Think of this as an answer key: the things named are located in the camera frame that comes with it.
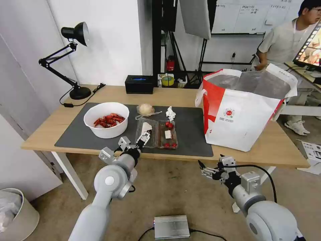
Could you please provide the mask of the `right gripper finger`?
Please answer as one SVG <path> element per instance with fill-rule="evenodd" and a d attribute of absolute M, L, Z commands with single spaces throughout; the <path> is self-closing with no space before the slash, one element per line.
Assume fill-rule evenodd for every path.
<path fill-rule="evenodd" d="M 210 179 L 221 179 L 221 172 L 217 169 L 202 169 L 201 174 Z"/>
<path fill-rule="evenodd" d="M 205 173 L 205 174 L 217 174 L 217 173 L 219 173 L 219 169 L 206 167 L 205 164 L 203 162 L 201 162 L 200 160 L 198 160 L 198 164 L 200 166 L 200 169 L 201 169 L 202 173 Z"/>

